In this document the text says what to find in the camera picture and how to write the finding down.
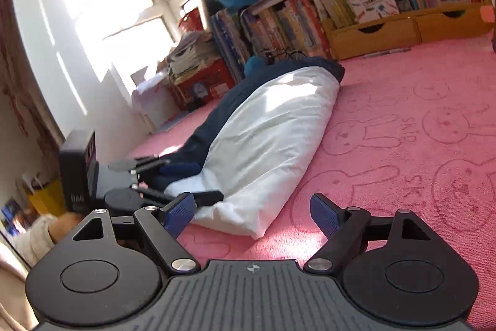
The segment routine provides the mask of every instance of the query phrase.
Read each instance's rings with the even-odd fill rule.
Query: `wooden drawer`
[[[426,14],[416,20],[422,42],[477,37],[494,27],[482,20],[480,6]]]
[[[353,58],[371,52],[410,47],[419,44],[420,35],[415,18],[396,18],[384,23],[370,22],[329,33],[337,59]]]

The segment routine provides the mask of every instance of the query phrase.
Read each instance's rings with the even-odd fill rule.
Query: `pink carpet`
[[[480,292],[470,323],[494,328],[496,55],[488,38],[425,44],[344,65],[323,141],[265,237],[254,241],[191,225],[179,241],[202,262],[304,262],[326,241],[309,216],[314,192],[375,215],[410,208],[473,266]],[[154,135],[134,155],[180,146],[212,108]]]

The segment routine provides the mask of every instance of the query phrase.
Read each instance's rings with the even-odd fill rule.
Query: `curtain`
[[[0,0],[0,91],[10,99],[20,130],[33,137],[49,175],[59,172],[59,147],[64,137],[36,83],[17,26],[12,0]],[[27,122],[35,130],[28,130]]]

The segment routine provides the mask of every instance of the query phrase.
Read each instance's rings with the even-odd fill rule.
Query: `metal screw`
[[[329,271],[332,268],[332,262],[325,258],[313,258],[308,261],[308,268],[314,271]]]
[[[181,272],[191,271],[196,265],[197,263],[190,258],[179,258],[172,262],[172,268]]]

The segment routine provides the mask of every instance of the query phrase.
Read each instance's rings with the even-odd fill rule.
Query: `yellow bag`
[[[60,180],[51,182],[28,197],[40,215],[51,213],[54,216],[61,216],[66,211]]]

